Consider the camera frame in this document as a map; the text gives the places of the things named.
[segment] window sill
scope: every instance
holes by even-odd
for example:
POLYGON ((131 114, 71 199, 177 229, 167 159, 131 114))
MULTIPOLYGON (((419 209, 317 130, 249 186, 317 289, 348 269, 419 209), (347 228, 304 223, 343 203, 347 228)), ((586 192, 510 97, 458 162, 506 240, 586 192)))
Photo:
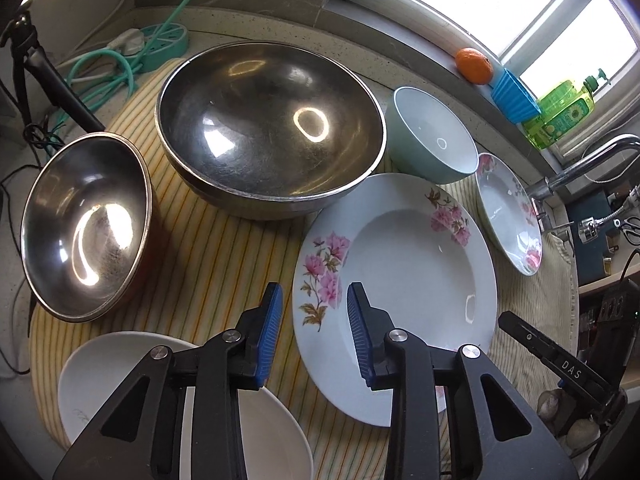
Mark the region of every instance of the window sill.
POLYGON ((472 85, 463 79, 454 59, 433 43, 345 0, 328 0, 314 27, 370 48, 428 79, 494 127, 541 175, 556 174, 553 156, 534 149, 518 127, 504 117, 492 101, 489 87, 472 85))

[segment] silver bolt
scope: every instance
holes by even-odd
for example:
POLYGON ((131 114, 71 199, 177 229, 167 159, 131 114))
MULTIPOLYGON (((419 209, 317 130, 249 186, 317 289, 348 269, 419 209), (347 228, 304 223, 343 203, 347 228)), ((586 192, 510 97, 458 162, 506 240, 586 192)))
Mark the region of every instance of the silver bolt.
POLYGON ((238 330, 235 330, 234 328, 232 328, 231 330, 225 330, 222 333, 222 339, 224 339, 225 342, 227 343, 235 343, 241 337, 242 337, 242 334, 239 333, 238 330))
POLYGON ((480 349, 474 345, 464 345, 462 347, 462 353, 469 359, 480 357, 480 349))
POLYGON ((169 349, 166 346, 154 346, 149 352, 152 359, 164 359, 169 355, 169 349))
POLYGON ((399 328, 395 328, 391 332, 389 332, 389 339, 398 343, 406 341, 408 337, 409 336, 406 334, 406 332, 404 330, 400 330, 399 328))

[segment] soap bottle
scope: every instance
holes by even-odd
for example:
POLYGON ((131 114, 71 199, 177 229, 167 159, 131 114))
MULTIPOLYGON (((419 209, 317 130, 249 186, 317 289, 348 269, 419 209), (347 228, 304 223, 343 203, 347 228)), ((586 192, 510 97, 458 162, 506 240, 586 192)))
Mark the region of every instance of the soap bottle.
POLYGON ((593 111, 593 93, 599 86, 599 78, 608 81, 599 69, 596 77, 587 76, 582 84, 563 81, 538 99, 540 115, 522 123, 529 142, 544 150, 584 120, 593 111))

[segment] small stainless steel bowl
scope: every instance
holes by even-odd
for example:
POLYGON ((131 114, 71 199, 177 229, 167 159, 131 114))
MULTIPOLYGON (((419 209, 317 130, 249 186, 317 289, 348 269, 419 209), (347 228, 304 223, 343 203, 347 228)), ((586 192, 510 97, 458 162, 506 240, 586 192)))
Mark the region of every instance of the small stainless steel bowl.
POLYGON ((380 106, 339 63, 280 43, 234 43, 179 66, 156 125, 169 161, 208 202, 275 220, 319 210, 380 162, 380 106))
POLYGON ((57 152, 33 184, 20 236, 42 306, 84 322, 128 298, 146 267, 153 203, 145 161, 123 137, 88 134, 57 152))

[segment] blue silicone cup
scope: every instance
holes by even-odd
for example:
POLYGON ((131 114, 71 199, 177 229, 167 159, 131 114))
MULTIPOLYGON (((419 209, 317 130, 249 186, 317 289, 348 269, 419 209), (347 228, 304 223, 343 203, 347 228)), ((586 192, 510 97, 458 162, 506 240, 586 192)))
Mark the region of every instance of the blue silicone cup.
POLYGON ((507 69, 504 69, 498 84, 492 90, 491 98, 504 116, 513 124, 527 121, 540 114, 540 107, 533 95, 507 69))

